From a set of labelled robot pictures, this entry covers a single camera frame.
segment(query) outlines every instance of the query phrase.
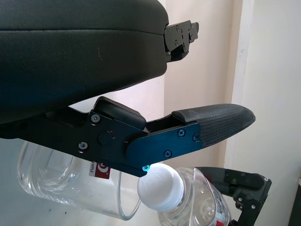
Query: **bolt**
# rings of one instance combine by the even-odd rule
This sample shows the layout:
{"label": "bolt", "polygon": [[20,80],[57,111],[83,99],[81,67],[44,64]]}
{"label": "bolt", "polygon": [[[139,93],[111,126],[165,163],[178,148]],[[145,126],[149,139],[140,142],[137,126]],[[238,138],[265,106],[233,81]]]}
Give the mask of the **bolt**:
{"label": "bolt", "polygon": [[171,155],[172,155],[171,151],[164,152],[164,158],[166,158],[166,159],[170,159]]}
{"label": "bolt", "polygon": [[195,135],[193,135],[193,140],[195,142],[200,141],[200,139],[201,139],[201,137],[200,137],[199,133],[196,133]]}
{"label": "bolt", "polygon": [[179,130],[178,135],[179,135],[179,137],[185,136],[185,130],[183,130],[183,129]]}
{"label": "bolt", "polygon": [[247,193],[247,194],[246,194],[246,199],[247,199],[247,200],[253,199],[253,195],[250,194],[250,193]]}
{"label": "bolt", "polygon": [[100,121],[100,116],[98,114],[93,114],[91,116],[91,121],[94,123],[98,123]]}
{"label": "bolt", "polygon": [[80,142],[79,143],[79,149],[80,150],[86,150],[88,148],[88,144],[86,142]]}
{"label": "bolt", "polygon": [[147,172],[147,171],[150,170],[150,166],[149,166],[149,165],[143,166],[143,167],[142,167],[142,170],[143,170],[144,172]]}

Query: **plastic water bottle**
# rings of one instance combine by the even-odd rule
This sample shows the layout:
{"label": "plastic water bottle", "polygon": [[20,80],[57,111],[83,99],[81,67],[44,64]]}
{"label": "plastic water bottle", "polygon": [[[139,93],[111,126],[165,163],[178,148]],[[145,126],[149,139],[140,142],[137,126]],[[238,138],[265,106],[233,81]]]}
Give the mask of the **plastic water bottle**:
{"label": "plastic water bottle", "polygon": [[221,193],[196,168],[153,164],[139,179],[138,194],[162,226],[227,226],[231,218]]}

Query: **clear plastic bottle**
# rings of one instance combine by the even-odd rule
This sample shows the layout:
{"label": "clear plastic bottle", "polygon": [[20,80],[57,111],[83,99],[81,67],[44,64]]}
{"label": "clear plastic bottle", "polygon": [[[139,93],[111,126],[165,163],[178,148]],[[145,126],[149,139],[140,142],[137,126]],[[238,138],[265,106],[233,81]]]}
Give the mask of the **clear plastic bottle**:
{"label": "clear plastic bottle", "polygon": [[162,226],[227,226],[231,218],[221,193],[196,168],[153,164],[139,179],[138,194]]}
{"label": "clear plastic bottle", "polygon": [[24,143],[17,171],[29,194],[114,218],[129,220],[140,204],[137,177],[37,144]]}

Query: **black plastic mount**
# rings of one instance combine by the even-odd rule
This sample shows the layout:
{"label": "black plastic mount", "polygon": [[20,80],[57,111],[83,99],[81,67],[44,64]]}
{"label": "black plastic mount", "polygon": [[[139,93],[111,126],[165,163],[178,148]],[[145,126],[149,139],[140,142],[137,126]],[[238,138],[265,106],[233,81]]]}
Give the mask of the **black plastic mount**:
{"label": "black plastic mount", "polygon": [[216,167],[197,167],[222,194],[233,197],[242,213],[228,226],[254,226],[268,197],[271,180],[253,173]]}
{"label": "black plastic mount", "polygon": [[198,38],[198,23],[185,21],[165,28],[166,61],[178,61],[187,56],[189,45]]}

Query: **red label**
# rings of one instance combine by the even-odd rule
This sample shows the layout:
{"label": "red label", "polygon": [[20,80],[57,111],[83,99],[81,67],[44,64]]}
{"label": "red label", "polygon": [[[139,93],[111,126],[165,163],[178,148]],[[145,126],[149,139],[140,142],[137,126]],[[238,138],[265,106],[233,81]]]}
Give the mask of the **red label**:
{"label": "red label", "polygon": [[96,178],[109,179],[111,168],[102,163],[91,162],[89,175]]}
{"label": "red label", "polygon": [[216,221],[216,226],[224,226],[224,224],[220,221]]}

